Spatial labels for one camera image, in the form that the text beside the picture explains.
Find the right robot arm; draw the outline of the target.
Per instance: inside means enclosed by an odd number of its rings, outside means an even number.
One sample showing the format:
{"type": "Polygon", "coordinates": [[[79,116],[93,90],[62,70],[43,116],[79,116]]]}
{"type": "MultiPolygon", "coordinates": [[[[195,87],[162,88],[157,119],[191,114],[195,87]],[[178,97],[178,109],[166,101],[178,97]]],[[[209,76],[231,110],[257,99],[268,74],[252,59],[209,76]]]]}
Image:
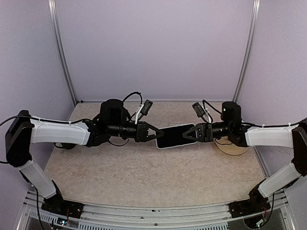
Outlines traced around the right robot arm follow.
{"type": "Polygon", "coordinates": [[[237,147],[279,146],[293,149],[292,161],[256,186],[245,208],[255,213],[264,205],[264,198],[290,185],[307,174],[307,120],[287,125],[256,125],[243,122],[241,107],[235,102],[223,102],[220,122],[199,123],[182,134],[196,142],[212,142],[227,137],[237,147]]]}

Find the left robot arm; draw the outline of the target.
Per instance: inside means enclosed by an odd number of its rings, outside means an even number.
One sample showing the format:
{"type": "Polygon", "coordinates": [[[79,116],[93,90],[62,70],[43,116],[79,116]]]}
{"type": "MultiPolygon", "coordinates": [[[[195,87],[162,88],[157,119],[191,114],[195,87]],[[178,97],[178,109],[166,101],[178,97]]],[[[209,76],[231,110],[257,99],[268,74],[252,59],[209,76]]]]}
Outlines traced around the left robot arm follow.
{"type": "Polygon", "coordinates": [[[147,122],[131,120],[124,102],[109,99],[100,106],[99,114],[93,119],[78,121],[47,120],[31,116],[21,110],[11,117],[12,124],[5,134],[6,160],[17,168],[31,183],[48,205],[57,213],[67,209],[67,202],[55,183],[49,179],[30,154],[30,145],[36,143],[60,143],[65,148],[76,145],[97,147],[111,137],[148,142],[164,135],[164,132],[147,122]]]}

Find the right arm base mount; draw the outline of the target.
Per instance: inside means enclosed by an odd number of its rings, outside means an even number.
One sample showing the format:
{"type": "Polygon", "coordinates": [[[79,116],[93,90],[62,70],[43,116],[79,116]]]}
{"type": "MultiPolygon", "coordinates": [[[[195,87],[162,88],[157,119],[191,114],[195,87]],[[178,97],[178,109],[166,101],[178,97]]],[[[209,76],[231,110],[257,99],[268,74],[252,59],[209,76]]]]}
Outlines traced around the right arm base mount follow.
{"type": "Polygon", "coordinates": [[[248,199],[228,204],[232,218],[255,214],[271,208],[268,198],[262,196],[258,187],[254,187],[248,195],[248,199]]]}

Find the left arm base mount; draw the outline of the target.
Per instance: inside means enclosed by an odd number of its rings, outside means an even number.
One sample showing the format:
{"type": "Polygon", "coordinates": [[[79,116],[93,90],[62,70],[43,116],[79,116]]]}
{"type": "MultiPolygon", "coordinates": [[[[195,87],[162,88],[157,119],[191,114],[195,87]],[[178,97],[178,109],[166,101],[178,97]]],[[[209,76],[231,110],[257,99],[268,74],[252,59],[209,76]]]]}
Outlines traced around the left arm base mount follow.
{"type": "Polygon", "coordinates": [[[53,180],[52,183],[56,189],[56,194],[51,198],[44,198],[43,204],[41,206],[42,210],[66,216],[68,218],[80,219],[84,204],[65,200],[56,183],[53,180]]]}

